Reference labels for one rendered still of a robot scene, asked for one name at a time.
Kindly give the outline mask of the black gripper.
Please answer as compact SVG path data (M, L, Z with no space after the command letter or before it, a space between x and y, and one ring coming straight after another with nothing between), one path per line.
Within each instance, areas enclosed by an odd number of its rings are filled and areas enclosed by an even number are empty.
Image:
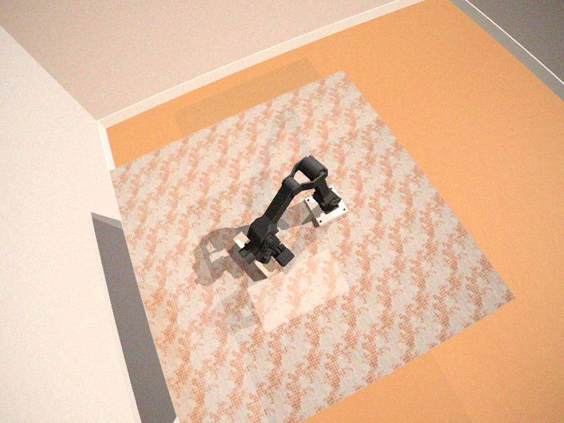
M272 247L267 248L267 251L269 251L270 249L274 250L271 255L282 267L285 267L285 265L287 265L290 260L294 258L294 254L288 248L286 248L283 243L280 243L281 241L276 237L276 243Z

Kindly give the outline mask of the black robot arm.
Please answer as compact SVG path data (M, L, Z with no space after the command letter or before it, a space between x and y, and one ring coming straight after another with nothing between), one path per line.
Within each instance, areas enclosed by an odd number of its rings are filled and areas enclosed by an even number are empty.
M295 179L295 173L300 170L310 182L299 184ZM270 203L263 216L256 218L250 225L247 238L250 240L241 250L239 254L248 263L254 260L259 263L268 264L271 260L270 253L274 250L267 248L272 247L276 243L276 236L279 230L277 222L287 209L293 198L304 190L315 189L312 194L313 199L318 202L322 211L326 214L339 208L341 197L327 186L326 177L328 169L322 165L312 155L302 158L297 162L291 173L282 181L282 186L278 193Z

